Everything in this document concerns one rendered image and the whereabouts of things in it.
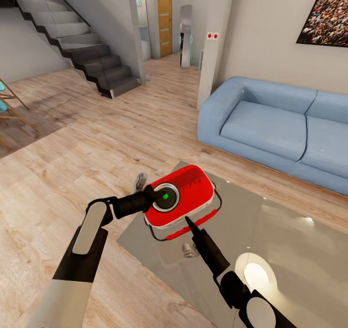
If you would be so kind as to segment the radio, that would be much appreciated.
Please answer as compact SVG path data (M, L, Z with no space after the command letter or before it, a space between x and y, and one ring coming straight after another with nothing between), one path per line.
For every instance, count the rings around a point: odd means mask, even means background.
M199 226L213 217L222 206L222 198L216 191L215 183L211 182L204 171L197 165L187 165L165 175L151 183L155 191L166 191L167 194L154 201L148 212L145 213L145 224L150 228L154 239L158 241L153 232L157 229L169 228L208 206L214 192L220 199L220 207L210 214L198 219L194 224ZM173 235L167 236L163 241L170 241L190 231L184 227Z

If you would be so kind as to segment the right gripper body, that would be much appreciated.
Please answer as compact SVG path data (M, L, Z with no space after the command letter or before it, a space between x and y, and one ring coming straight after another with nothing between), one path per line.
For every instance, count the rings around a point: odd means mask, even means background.
M207 234L205 229L200 230L194 237L192 237L192 240L196 245L197 251L200 253L206 264L221 254L220 249Z

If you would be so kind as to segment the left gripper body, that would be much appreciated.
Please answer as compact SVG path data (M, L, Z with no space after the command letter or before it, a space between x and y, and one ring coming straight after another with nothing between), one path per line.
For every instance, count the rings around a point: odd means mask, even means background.
M151 184L146 185L143 191L128 195L132 204L132 214L143 211L148 212L154 201L156 201L157 194Z

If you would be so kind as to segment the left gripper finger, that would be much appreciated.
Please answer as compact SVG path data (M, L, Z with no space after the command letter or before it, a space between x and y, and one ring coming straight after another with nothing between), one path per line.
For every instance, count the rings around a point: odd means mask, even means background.
M156 200L167 194L167 192L164 191L164 190L162 190L162 191L155 191L155 192L157 194Z

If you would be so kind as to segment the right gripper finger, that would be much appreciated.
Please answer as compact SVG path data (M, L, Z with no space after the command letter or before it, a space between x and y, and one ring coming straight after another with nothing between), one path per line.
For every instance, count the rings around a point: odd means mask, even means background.
M190 227L190 230L192 231L193 235L195 236L200 230L197 228L197 226L190 220L188 216L185 216L186 222L188 223L188 227Z

